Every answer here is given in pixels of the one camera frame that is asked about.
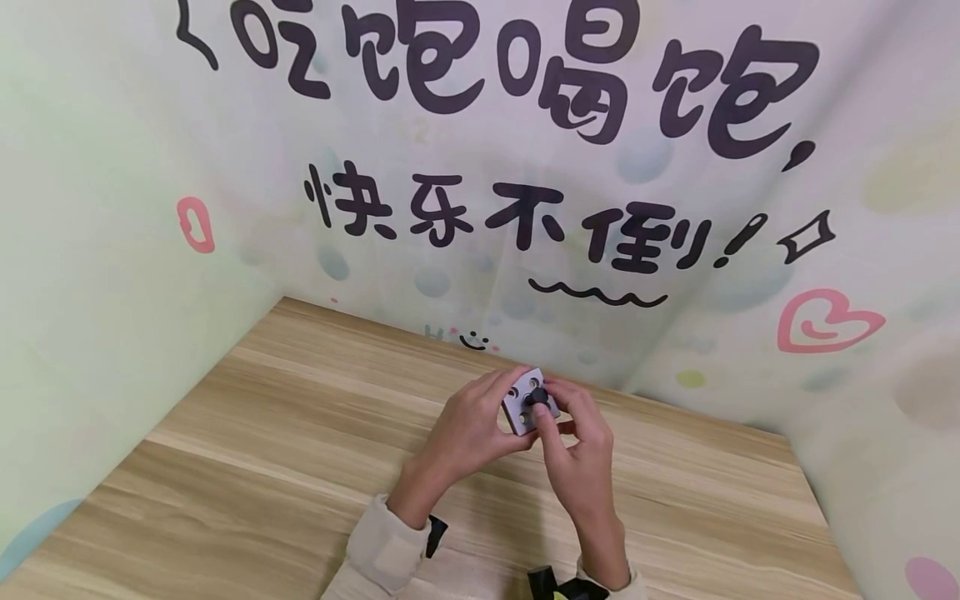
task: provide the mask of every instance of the table surface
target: table surface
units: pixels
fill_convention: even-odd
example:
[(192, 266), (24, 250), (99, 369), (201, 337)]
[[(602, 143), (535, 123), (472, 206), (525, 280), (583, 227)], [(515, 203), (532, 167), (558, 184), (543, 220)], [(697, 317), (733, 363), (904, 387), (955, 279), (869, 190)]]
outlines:
[[(280, 303), (0, 586), (2, 600), (316, 600), (371, 497), (444, 401), (503, 358)], [(616, 506), (653, 600), (860, 598), (777, 435), (592, 388)], [(454, 487), (406, 598), (529, 598), (572, 576), (540, 447)]]

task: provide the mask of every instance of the sleeve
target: sleeve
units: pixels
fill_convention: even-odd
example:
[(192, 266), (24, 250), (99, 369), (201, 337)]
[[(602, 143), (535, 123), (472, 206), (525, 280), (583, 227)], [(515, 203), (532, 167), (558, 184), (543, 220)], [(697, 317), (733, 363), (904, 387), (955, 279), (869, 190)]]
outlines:
[[(577, 561), (577, 579), (584, 579), (600, 586), (584, 572), (583, 557)], [(610, 592), (610, 600), (647, 600), (647, 587), (643, 585), (643, 578), (636, 572), (636, 567), (633, 564), (630, 565), (630, 584), (620, 591)]]
[(410, 583), (426, 551), (429, 524), (408, 527), (387, 509), (387, 496), (373, 499), (350, 534), (347, 557), (321, 600), (386, 600)]

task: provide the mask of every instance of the wavy line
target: wavy line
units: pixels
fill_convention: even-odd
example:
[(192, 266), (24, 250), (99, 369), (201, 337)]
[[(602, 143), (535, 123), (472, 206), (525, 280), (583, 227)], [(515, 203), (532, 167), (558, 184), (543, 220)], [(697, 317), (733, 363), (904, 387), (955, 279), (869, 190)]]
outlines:
[(177, 0), (180, 5), (180, 23), (177, 24), (177, 39), (188, 46), (196, 48), (200, 54), (204, 55), (206, 61), (210, 63), (210, 68), (216, 71), (220, 68), (220, 64), (217, 62), (217, 57), (213, 55), (213, 51), (210, 50), (210, 47), (207, 46), (202, 39), (190, 33), (189, 1), (190, 0)]
[(667, 298), (666, 294), (664, 294), (663, 296), (660, 296), (656, 300), (652, 302), (648, 302), (645, 300), (641, 300), (634, 294), (628, 293), (628, 294), (625, 294), (623, 298), (612, 299), (612, 298), (607, 298), (607, 296), (605, 296), (604, 293), (600, 291), (600, 288), (597, 288), (597, 287), (591, 287), (590, 289), (585, 290), (583, 292), (578, 292), (577, 290), (574, 290), (573, 288), (563, 283), (562, 281), (558, 281), (557, 283), (554, 283), (549, 287), (543, 287), (542, 285), (536, 283), (532, 278), (527, 279), (527, 282), (530, 284), (530, 287), (544, 294), (552, 294), (556, 291), (561, 291), (567, 294), (568, 296), (572, 296), (573, 298), (589, 298), (591, 296), (594, 296), (600, 299), (600, 301), (603, 302), (604, 304), (608, 304), (610, 306), (623, 306), (624, 304), (635, 304), (640, 308), (653, 308), (654, 306), (659, 306), (664, 302), (666, 302), (666, 298)]

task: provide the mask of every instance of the pink heart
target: pink heart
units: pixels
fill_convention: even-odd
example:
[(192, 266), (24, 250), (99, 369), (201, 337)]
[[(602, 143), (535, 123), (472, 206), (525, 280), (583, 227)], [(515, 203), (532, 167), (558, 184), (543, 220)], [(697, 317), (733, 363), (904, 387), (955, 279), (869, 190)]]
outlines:
[[(797, 317), (797, 311), (800, 310), (801, 306), (811, 300), (826, 300), (830, 303), (830, 311), (824, 318), (826, 324), (836, 325), (860, 321), (867, 324), (867, 330), (855, 338), (841, 340), (833, 344), (797, 344), (793, 342), (790, 338), (790, 333), (793, 330), (793, 323)], [(783, 313), (780, 315), (780, 326), (777, 328), (777, 346), (783, 352), (794, 352), (797, 354), (839, 352), (872, 336), (887, 322), (883, 315), (879, 313), (870, 310), (849, 309), (850, 300), (844, 296), (842, 292), (838, 292), (837, 290), (823, 288), (809, 290), (799, 294), (783, 307)], [(839, 335), (832, 331), (818, 331), (810, 321), (802, 322), (800, 324), (800, 330), (804, 335), (815, 340), (831, 340)]]
[[(193, 227), (190, 225), (190, 211), (197, 215), (197, 221), (200, 222), (200, 231), (204, 234), (204, 239), (197, 239), (193, 233)], [(213, 231), (210, 228), (210, 213), (206, 210), (206, 204), (199, 198), (187, 196), (180, 198), (177, 203), (177, 216), (180, 217), (180, 230), (183, 231), (183, 237), (190, 248), (201, 254), (210, 254), (215, 245), (213, 243)]]
[(933, 559), (912, 558), (903, 571), (910, 589), (920, 600), (960, 600), (960, 584), (945, 566)]

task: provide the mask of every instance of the person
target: person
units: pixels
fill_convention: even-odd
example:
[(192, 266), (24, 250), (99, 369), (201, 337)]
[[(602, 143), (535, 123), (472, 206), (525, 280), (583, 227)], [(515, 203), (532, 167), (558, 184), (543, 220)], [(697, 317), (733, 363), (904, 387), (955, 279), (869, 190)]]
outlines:
[[(580, 541), (577, 576), (615, 600), (646, 600), (627, 560), (623, 522), (613, 506), (613, 433), (586, 389), (547, 378), (550, 393), (572, 420), (557, 423), (534, 406), (537, 431), (524, 437), (497, 425), (500, 402), (528, 367), (489, 372), (450, 397), (423, 448), (403, 466), (389, 495), (376, 497), (360, 518), (347, 557), (321, 600), (380, 600), (397, 596), (413, 579), (430, 534), (428, 519), (452, 485), (489, 463), (543, 443), (550, 485)], [(566, 447), (562, 435), (579, 441)]]

